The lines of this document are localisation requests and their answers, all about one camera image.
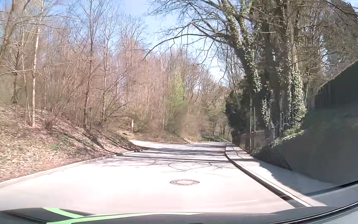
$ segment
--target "windshield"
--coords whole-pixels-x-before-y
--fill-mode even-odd
[[[2,223],[356,208],[358,1],[0,0]]]

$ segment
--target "road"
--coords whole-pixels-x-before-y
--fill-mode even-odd
[[[250,212],[293,208],[238,170],[224,144],[157,144],[0,188],[0,210],[57,207],[89,213]],[[176,179],[199,181],[178,186]]]

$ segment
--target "road edge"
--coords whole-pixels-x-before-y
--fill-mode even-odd
[[[123,153],[117,153],[117,154],[114,154],[114,155],[106,155],[106,156],[103,156],[103,157],[98,157],[98,158],[94,158],[94,159],[88,159],[88,160],[84,160],[84,161],[81,161],[81,162],[72,163],[72,164],[61,166],[61,167],[56,167],[56,168],[53,168],[53,169],[40,171],[40,172],[37,172],[37,173],[32,173],[32,174],[29,174],[29,175],[26,175],[26,176],[10,179],[10,180],[7,180],[7,181],[2,181],[2,182],[0,182],[0,188],[5,187],[5,186],[9,186],[9,185],[12,185],[12,184],[15,184],[15,183],[19,183],[19,182],[22,182],[22,181],[27,181],[27,180],[30,180],[30,179],[33,179],[33,178],[36,178],[36,177],[51,174],[51,173],[54,173],[54,172],[57,172],[57,171],[65,170],[65,169],[68,169],[68,168],[71,168],[71,167],[76,167],[76,166],[79,166],[79,165],[82,165],[82,164],[91,163],[91,162],[94,162],[94,161],[97,161],[97,160],[108,159],[108,158],[112,158],[112,157],[116,157],[116,156],[120,156],[120,155],[127,155],[127,154],[131,154],[131,153],[134,153],[134,152],[140,152],[140,151],[144,151],[144,150],[134,150],[134,151],[127,151],[127,152],[123,152]]]
[[[279,196],[281,199],[283,199],[284,201],[286,201],[287,203],[289,203],[290,205],[292,205],[295,208],[304,208],[304,207],[312,207],[312,205],[310,205],[309,203],[299,199],[298,197],[292,195],[291,193],[289,193],[288,191],[282,189],[281,187],[275,185],[274,183],[266,180],[265,178],[259,176],[258,174],[256,174],[255,172],[247,169],[245,166],[242,166],[238,163],[236,163],[232,158],[230,158],[230,156],[226,153],[226,149],[227,149],[227,144],[225,146],[225,156],[226,158],[234,165],[236,166],[239,170],[241,170],[243,173],[245,173],[246,175],[250,176],[252,179],[254,179],[255,181],[257,181],[259,184],[261,184],[262,186],[264,186],[265,188],[267,188],[269,191],[273,192],[275,195]]]

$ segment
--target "grassy slope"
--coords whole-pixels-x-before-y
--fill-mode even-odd
[[[42,170],[139,149],[126,137],[74,128],[65,119],[51,131],[38,114],[36,126],[25,125],[22,108],[0,104],[0,182]]]

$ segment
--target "forest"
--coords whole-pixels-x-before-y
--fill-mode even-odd
[[[358,58],[358,6],[342,0],[154,0],[147,16],[177,19],[156,45],[121,8],[0,0],[0,103],[23,108],[29,126],[45,114],[47,130],[60,118],[84,129],[133,119],[135,131],[183,138],[279,137]]]

